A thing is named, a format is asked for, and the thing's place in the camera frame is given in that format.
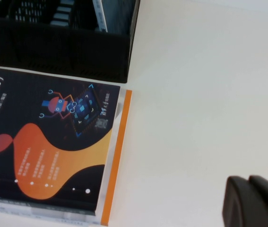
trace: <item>white table surface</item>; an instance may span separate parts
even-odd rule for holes
[[[268,13],[142,0],[111,227],[222,227],[230,175],[268,179]],[[0,227],[68,225],[0,214]]]

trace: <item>robot illustration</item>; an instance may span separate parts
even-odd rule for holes
[[[75,130],[77,137],[83,132],[90,129],[90,126],[95,123],[95,120],[101,113],[101,108],[97,95],[94,91],[94,86],[91,84],[78,97],[73,98],[68,95],[65,98],[61,93],[49,90],[49,95],[55,95],[51,100],[43,100],[42,106],[47,107],[50,115],[40,113],[39,118],[52,118],[59,115],[62,120],[70,116],[70,121]],[[106,122],[99,122],[98,128],[105,128]]]
[[[71,113],[75,112],[77,103],[74,102],[72,95],[68,95],[63,98],[61,93],[54,92],[53,90],[49,90],[48,94],[57,95],[50,101],[44,100],[42,103],[42,106],[48,107],[48,110],[52,113],[52,115],[45,115],[44,113],[40,113],[39,118],[54,117],[59,114],[62,119],[65,119]]]

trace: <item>dark navy book cover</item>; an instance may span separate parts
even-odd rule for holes
[[[94,212],[119,91],[0,70],[0,200]]]

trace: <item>black desk organizer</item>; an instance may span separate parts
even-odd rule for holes
[[[75,1],[69,27],[51,26],[59,3],[0,0],[0,66],[126,83],[140,0],[126,35],[85,29],[85,15],[96,23],[92,0]]]

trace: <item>black plastic tray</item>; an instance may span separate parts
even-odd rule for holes
[[[126,83],[139,5],[128,35],[0,18],[0,66]]]

